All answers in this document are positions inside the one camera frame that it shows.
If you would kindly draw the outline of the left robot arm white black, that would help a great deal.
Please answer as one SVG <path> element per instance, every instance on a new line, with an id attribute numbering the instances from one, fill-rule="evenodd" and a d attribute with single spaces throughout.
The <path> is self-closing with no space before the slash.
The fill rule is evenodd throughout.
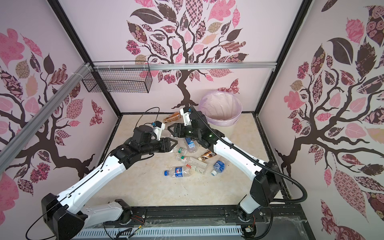
<path id="1" fill-rule="evenodd" d="M 129 169 L 134 163 L 146 160 L 155 153 L 168 153 L 178 142 L 162 138 L 149 126 L 139 126 L 124 144 L 111 151 L 105 161 L 79 182 L 58 195 L 42 199 L 45 224 L 58 240 L 71 240 L 83 228 L 104 222 L 128 224 L 132 208 L 118 199 L 109 204 L 86 208 L 85 204 L 108 182 Z"/>

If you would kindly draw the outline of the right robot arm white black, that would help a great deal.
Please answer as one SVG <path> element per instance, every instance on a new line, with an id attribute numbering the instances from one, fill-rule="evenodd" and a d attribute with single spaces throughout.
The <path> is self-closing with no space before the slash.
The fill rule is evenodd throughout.
<path id="1" fill-rule="evenodd" d="M 232 163 L 252 181 L 249 193 L 237 206 L 242 221 L 248 221 L 256 209 L 266 208 L 274 201 L 282 183 L 277 165 L 260 160 L 236 146 L 229 139 L 234 132 L 233 124 L 210 123 L 202 112 L 191 112 L 190 109 L 186 112 L 180 110 L 164 122 L 172 122 L 168 130 L 174 137 L 196 140 L 203 148 Z"/>

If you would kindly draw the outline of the small clear bottle green cap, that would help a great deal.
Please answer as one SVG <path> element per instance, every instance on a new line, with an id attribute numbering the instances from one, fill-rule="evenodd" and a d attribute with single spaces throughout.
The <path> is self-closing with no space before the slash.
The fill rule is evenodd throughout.
<path id="1" fill-rule="evenodd" d="M 176 153 L 185 156 L 188 153 L 188 150 L 183 147 L 177 147 Z"/>

